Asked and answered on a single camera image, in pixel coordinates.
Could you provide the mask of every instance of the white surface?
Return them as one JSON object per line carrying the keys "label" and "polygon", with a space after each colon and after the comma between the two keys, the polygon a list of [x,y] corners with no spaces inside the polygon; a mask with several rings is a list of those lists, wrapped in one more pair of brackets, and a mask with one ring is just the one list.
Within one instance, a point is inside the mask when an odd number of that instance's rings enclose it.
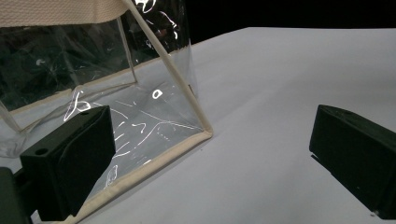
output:
{"label": "white surface", "polygon": [[396,223],[308,149],[319,104],[396,131],[396,29],[247,28],[192,59],[214,137],[82,223]]}

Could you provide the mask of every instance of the transparent plastic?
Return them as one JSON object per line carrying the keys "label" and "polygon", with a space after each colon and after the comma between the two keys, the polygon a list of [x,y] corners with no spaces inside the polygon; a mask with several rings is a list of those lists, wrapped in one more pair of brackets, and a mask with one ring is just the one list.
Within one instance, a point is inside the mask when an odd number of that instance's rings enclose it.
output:
{"label": "transparent plastic", "polygon": [[[184,2],[134,5],[194,91]],[[110,106],[117,150],[89,199],[205,131],[131,11],[101,23],[0,28],[0,156],[16,160],[76,114],[100,105]]]}

